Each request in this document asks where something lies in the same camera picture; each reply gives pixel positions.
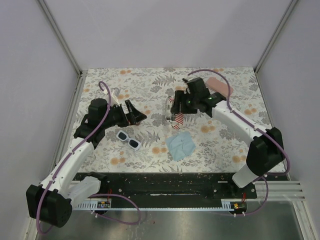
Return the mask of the light blue cleaning cloth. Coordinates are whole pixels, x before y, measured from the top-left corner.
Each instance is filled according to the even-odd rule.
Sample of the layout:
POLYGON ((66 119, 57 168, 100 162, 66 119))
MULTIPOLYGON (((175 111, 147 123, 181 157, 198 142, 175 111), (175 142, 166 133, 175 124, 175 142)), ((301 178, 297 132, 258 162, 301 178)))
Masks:
POLYGON ((191 134, 187 131, 167 138, 165 143, 175 162, 190 156, 196 149, 191 134))

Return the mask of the white frame sunglasses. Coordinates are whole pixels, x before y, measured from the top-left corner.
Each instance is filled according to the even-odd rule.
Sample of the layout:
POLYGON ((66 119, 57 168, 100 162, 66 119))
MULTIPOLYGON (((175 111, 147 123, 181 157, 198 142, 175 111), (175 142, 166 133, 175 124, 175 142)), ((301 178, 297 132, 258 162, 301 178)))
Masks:
POLYGON ((135 151, 139 150, 141 147, 141 142, 136 140, 135 138, 130 137, 126 132, 123 130, 119 130, 116 134, 116 138, 122 142, 127 142, 128 145, 135 151))

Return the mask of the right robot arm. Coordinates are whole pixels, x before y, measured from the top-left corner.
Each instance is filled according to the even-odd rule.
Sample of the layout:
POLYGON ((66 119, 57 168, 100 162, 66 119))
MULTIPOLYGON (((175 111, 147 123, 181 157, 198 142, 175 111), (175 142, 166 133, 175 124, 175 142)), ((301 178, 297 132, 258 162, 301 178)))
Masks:
POLYGON ((183 90, 177 90, 174 96, 166 100, 166 110, 171 117, 169 122, 176 124, 178 115, 202 112, 231 128, 249 147, 245 165, 232 176, 228 184, 228 194, 239 198, 246 186, 263 177, 272 168, 286 159, 282 134, 279 129, 266 127, 250 121, 249 118, 228 106, 227 98, 218 92, 196 97, 183 90))

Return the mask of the flag print glasses case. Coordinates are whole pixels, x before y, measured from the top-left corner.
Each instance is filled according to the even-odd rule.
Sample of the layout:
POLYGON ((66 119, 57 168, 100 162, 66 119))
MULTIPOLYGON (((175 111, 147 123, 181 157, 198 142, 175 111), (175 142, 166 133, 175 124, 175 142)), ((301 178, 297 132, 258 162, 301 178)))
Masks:
POLYGON ((173 129, 179 130, 184 125, 184 115, 182 113, 171 113, 171 108, 174 103, 174 98, 168 96, 166 99, 165 107, 165 122, 167 125, 170 125, 173 129))

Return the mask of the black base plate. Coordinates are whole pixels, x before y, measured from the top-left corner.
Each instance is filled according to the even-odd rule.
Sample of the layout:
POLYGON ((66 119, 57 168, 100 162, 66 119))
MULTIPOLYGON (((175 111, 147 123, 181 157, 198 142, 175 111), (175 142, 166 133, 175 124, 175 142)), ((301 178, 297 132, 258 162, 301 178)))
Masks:
MULTIPOLYGON (((232 180, 232 173, 99 173, 102 177, 100 193, 114 196, 100 196, 91 199, 109 201, 124 199, 132 203, 134 199, 150 197, 169 198, 209 198, 221 201, 242 202, 257 199, 255 186, 250 183, 239 188, 232 180)), ((140 209, 142 211, 187 211, 218 209, 140 209)))

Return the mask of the pink glasses case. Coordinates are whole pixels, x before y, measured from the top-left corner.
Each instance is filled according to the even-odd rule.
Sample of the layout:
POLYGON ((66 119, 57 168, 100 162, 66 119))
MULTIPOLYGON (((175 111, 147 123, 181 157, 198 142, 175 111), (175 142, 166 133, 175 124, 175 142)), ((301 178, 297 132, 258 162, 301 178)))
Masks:
POLYGON ((234 91, 234 89, 230 86, 228 87, 227 83, 223 83, 222 81, 218 80, 216 77, 210 77, 205 82, 205 85, 211 89, 212 91, 218 92, 224 97, 228 97, 234 91))

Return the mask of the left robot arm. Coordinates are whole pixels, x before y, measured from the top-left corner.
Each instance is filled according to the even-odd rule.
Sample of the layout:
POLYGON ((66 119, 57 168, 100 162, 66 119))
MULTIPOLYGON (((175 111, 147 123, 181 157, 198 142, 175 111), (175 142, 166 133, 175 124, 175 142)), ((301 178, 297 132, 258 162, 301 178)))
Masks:
POLYGON ((110 191, 108 177, 103 173, 90 172, 78 184, 71 186, 71 183, 81 165, 105 137, 106 129, 138 125, 147 119, 130 100, 125 104, 128 113, 122 105, 110 105, 103 98, 92 100, 62 160, 39 185, 29 186, 26 191, 28 212, 36 220, 38 232, 42 231, 41 222, 63 227, 72 211, 88 198, 118 196, 110 191))

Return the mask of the floral table mat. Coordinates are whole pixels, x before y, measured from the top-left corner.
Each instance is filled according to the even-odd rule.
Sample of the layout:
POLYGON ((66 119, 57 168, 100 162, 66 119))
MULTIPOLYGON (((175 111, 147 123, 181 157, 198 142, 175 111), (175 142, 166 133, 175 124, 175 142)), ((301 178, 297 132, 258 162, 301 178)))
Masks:
POLYGON ((141 142, 133 150, 117 139, 118 127, 106 130, 97 149, 84 161, 81 172, 236 172, 246 162, 248 146, 232 129, 204 113, 184 117, 181 132, 189 132, 196 146, 194 152, 174 161, 166 139, 178 131, 165 119, 168 97, 176 90, 184 90, 183 77, 204 80, 215 78, 229 82, 233 88, 230 104, 246 117, 271 128, 270 119, 254 70, 251 67, 218 67, 196 72, 194 68, 91 68, 84 75, 73 128, 79 127, 91 100, 104 98, 98 83, 118 88, 118 100, 130 100, 147 118, 138 126, 128 126, 124 132, 141 142))

